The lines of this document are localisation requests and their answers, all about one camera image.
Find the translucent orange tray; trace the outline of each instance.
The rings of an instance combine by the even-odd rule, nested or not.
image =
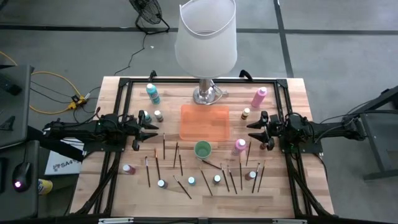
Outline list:
[[[229,139],[227,106],[182,105],[180,137],[187,141]]]

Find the paint jar lid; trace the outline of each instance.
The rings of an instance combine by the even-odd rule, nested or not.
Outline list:
[[[214,181],[215,181],[215,182],[219,182],[220,180],[221,180],[220,175],[215,175],[215,176],[214,176]]]
[[[249,176],[250,176],[251,178],[255,178],[255,177],[256,177],[256,172],[251,171],[251,172],[249,173]]]
[[[239,144],[239,146],[244,146],[246,144],[246,141],[243,139],[239,139],[238,144]]]
[[[259,89],[260,93],[266,93],[267,92],[267,88],[266,87],[261,87]]]
[[[123,171],[130,171],[130,169],[131,169],[131,167],[129,166],[129,165],[127,165],[127,164],[125,164],[124,166],[123,166]]]
[[[159,180],[159,181],[157,182],[157,185],[158,185],[159,187],[163,187],[163,186],[164,186],[164,180]]]
[[[194,177],[188,178],[188,183],[189,183],[189,184],[195,183],[195,178],[194,178]]]

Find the wooden table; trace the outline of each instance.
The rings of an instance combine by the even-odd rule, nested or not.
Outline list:
[[[120,77],[104,77],[101,91],[99,93],[97,106],[101,107],[101,114],[112,113],[118,89]],[[304,81],[301,78],[288,79],[290,99],[293,111],[312,119],[308,104],[307,93]],[[248,166],[245,166],[246,155],[242,156],[243,175],[251,170],[255,170],[257,163],[266,161],[266,168],[262,180],[260,192],[257,193],[258,180],[255,193],[252,194],[253,180],[243,179],[243,190],[240,188],[239,178],[239,157],[232,156],[231,150],[235,140],[239,138],[249,142],[247,133],[261,132],[261,130],[246,128],[246,125],[259,119],[260,111],[266,110],[269,115],[277,114],[275,93],[272,85],[259,84],[224,84],[220,87],[229,91],[229,97],[222,98],[217,105],[229,106],[230,118],[230,139],[225,142],[211,142],[212,153],[209,161],[214,164],[222,162],[226,167],[229,164],[233,173],[234,181],[238,194],[236,195],[231,179],[227,174],[230,192],[227,191],[225,181],[220,170],[203,165],[195,158],[193,146],[195,142],[183,141],[179,138],[180,127],[180,107],[181,105],[194,104],[192,91],[196,84],[189,83],[158,83],[156,84],[160,95],[161,103],[153,105],[146,93],[146,85],[135,83],[132,89],[129,114],[138,114],[139,110],[146,110],[152,114],[155,110],[160,110],[164,116],[164,122],[158,123],[153,117],[153,124],[159,127],[158,136],[140,143],[139,151],[133,151],[131,147],[132,138],[127,140],[126,150],[122,154],[119,175],[116,183],[112,216],[129,217],[212,217],[212,218],[292,218],[294,217],[292,201],[290,196],[289,181],[284,155],[279,149],[279,143],[275,141],[273,151],[260,150],[260,142],[252,141],[251,152]],[[268,96],[260,108],[251,108],[250,102],[256,90],[266,86]],[[284,95],[281,92],[282,102],[285,109]],[[251,108],[251,113],[247,120],[241,119],[242,110],[246,107]],[[166,159],[163,160],[162,135],[166,135]],[[175,143],[178,140],[182,157],[183,174],[181,177],[178,159],[176,167],[173,169]],[[154,159],[154,148],[157,149],[160,173],[162,179],[169,184],[168,189],[157,187],[157,171]],[[148,188],[147,174],[144,158],[148,156],[150,166],[151,188]],[[97,187],[101,167],[103,163],[103,152],[92,153],[84,160],[81,173],[75,190],[71,212],[81,208],[88,200],[94,189]],[[303,163],[307,184],[309,189],[319,202],[333,213],[328,184],[325,171],[319,159],[312,154],[303,155]],[[127,175],[122,170],[123,164],[131,164],[137,169],[135,175]],[[198,169],[202,169],[210,183],[213,197],[206,187],[206,184]],[[220,185],[214,186],[211,180],[214,175],[220,175],[222,180]],[[173,178],[176,175],[192,196],[190,200]],[[189,186],[187,179],[194,176],[197,180],[196,186]],[[106,203],[108,188],[104,191],[103,206]],[[300,208],[303,209],[302,193],[298,191]]]

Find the gray floor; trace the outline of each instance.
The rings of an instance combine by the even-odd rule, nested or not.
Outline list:
[[[186,0],[159,2],[165,20],[176,27],[178,5]],[[272,0],[236,2],[238,28],[277,28]],[[280,5],[286,29],[398,29],[395,0],[280,0]],[[124,0],[13,0],[0,12],[0,22],[13,24],[130,27],[135,18],[135,11]],[[185,75],[174,56],[175,35],[147,37],[145,51],[136,55],[132,67],[121,75],[148,76],[151,70],[161,76]],[[126,66],[130,54],[140,49],[143,36],[138,32],[0,30],[0,50],[19,64],[33,65],[37,71],[62,74],[87,93],[101,85],[104,76]],[[287,35],[287,43],[294,75],[305,80],[314,121],[346,113],[398,84],[396,35]],[[10,62],[0,57],[0,63]],[[286,77],[279,35],[238,34],[238,61],[229,75],[236,77],[241,69],[255,77]],[[73,93],[53,77],[37,75],[33,80]],[[33,87],[59,100],[68,100]],[[35,93],[31,104],[52,111],[65,106]],[[88,110],[93,110],[95,102],[89,104]],[[35,128],[58,117],[73,121],[71,113],[48,116],[31,111],[29,116],[29,123]],[[82,111],[77,116],[79,120],[89,117]],[[362,180],[364,174],[377,171],[368,142],[335,138],[322,143],[336,214],[398,222],[398,178]],[[42,215],[62,214],[72,191],[69,188],[48,195],[50,200],[42,201]]]

